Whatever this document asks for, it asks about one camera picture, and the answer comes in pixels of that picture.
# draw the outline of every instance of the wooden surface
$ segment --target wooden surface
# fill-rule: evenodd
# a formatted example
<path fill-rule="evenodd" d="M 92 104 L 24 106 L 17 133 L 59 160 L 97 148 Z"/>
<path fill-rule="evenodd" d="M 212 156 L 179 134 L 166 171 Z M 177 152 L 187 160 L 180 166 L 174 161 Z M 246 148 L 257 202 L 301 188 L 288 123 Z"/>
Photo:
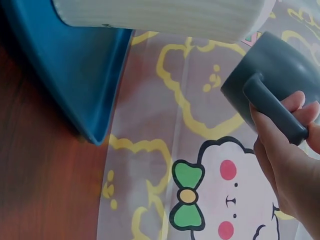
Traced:
<path fill-rule="evenodd" d="M 95 240 L 106 154 L 78 140 L 0 11 L 0 240 Z"/>

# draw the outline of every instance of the green bow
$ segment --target green bow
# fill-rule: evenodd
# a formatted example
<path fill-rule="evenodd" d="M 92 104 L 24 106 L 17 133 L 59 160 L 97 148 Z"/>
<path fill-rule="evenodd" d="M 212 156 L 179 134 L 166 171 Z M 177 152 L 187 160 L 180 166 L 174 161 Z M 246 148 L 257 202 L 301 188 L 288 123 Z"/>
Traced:
<path fill-rule="evenodd" d="M 201 231 L 205 227 L 204 216 L 197 205 L 196 192 L 205 175 L 205 168 L 201 164 L 192 164 L 185 160 L 178 160 L 172 166 L 172 177 L 179 187 L 177 197 L 179 202 L 170 212 L 171 225 L 180 231 Z"/>

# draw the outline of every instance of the transparent plastic sheet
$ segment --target transparent plastic sheet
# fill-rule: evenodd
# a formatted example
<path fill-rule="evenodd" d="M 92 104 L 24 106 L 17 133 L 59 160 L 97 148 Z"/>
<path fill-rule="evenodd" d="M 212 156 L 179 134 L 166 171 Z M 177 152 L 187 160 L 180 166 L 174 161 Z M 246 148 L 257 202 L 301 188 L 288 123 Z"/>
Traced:
<path fill-rule="evenodd" d="M 264 31 L 320 67 L 320 21 L 293 2 L 277 1 L 261 30 L 237 44 L 135 33 L 105 143 L 98 240 L 309 239 L 298 221 L 276 211 L 251 154 L 257 136 L 220 92 Z M 193 197 L 199 209 L 187 203 Z"/>

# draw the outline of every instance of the cartoon face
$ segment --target cartoon face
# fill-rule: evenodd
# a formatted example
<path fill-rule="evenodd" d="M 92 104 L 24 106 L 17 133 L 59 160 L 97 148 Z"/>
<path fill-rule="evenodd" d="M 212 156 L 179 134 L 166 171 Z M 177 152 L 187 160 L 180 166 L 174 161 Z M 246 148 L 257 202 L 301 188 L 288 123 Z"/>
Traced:
<path fill-rule="evenodd" d="M 206 141 L 197 163 L 178 160 L 172 226 L 192 240 L 278 240 L 277 199 L 253 150 L 233 137 Z"/>

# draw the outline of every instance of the mouth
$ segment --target mouth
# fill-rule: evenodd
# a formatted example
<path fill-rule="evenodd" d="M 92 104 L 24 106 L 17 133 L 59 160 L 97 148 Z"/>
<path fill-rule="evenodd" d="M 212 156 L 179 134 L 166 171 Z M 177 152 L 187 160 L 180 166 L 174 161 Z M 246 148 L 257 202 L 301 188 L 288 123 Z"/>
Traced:
<path fill-rule="evenodd" d="M 228 196 L 226 196 L 226 198 L 225 198 L 225 205 L 226 205 L 226 207 L 227 208 L 229 208 L 229 202 L 232 202 L 232 203 L 234 203 L 234 205 L 236 205 L 236 198 L 234 198 L 234 199 L 228 199 L 228 197 L 229 197 L 229 195 Z"/>

